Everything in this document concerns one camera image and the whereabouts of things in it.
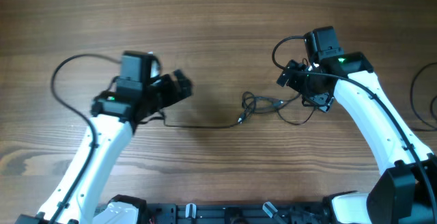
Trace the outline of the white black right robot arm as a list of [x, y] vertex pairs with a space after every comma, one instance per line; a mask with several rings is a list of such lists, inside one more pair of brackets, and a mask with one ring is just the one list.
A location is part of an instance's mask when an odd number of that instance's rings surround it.
[[306, 107], [327, 112], [338, 102], [370, 147], [380, 179], [369, 193], [327, 197], [333, 223], [435, 223], [436, 155], [405, 123], [362, 52], [344, 53], [333, 27], [299, 37], [308, 64], [279, 65], [277, 84], [302, 96]]

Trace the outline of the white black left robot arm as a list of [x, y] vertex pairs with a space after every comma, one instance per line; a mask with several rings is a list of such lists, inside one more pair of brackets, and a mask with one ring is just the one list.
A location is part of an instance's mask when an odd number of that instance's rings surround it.
[[193, 84], [181, 70], [161, 73], [152, 53], [125, 51], [120, 74], [91, 102], [91, 117], [83, 140], [55, 191], [34, 216], [22, 214], [17, 223], [150, 223], [145, 200], [118, 195], [97, 213], [102, 190], [124, 148], [139, 125], [192, 95]]

